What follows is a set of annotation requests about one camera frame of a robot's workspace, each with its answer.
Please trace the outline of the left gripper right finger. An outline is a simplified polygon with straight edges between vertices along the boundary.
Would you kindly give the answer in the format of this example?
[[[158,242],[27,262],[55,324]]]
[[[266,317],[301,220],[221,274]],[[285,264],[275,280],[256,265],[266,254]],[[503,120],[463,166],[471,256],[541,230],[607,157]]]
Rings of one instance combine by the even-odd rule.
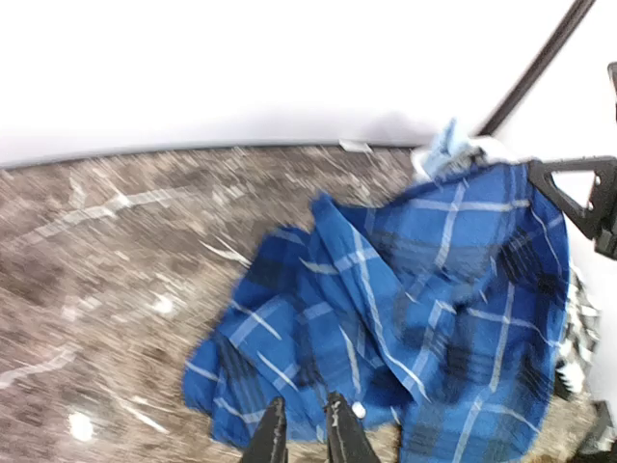
[[[380,463],[344,396],[332,392],[327,405],[328,457],[333,463]]]

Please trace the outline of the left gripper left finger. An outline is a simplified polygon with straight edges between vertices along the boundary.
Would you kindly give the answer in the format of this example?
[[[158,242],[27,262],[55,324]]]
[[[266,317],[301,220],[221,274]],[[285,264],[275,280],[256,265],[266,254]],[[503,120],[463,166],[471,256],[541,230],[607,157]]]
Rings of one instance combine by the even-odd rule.
[[[274,398],[266,408],[249,446],[243,453],[243,463],[285,463],[286,414],[283,397]]]

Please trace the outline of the blue plaid long sleeve shirt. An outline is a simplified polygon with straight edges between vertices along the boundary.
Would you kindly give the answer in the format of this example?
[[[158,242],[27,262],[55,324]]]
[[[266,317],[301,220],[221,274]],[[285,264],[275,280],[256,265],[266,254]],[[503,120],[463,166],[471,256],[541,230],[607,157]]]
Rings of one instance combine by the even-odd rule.
[[[246,447],[280,397],[287,435],[324,440],[340,393],[404,462],[507,462],[553,392],[568,293],[562,213],[523,164],[473,167],[364,207],[322,195],[313,227],[267,234],[187,362],[186,405]]]

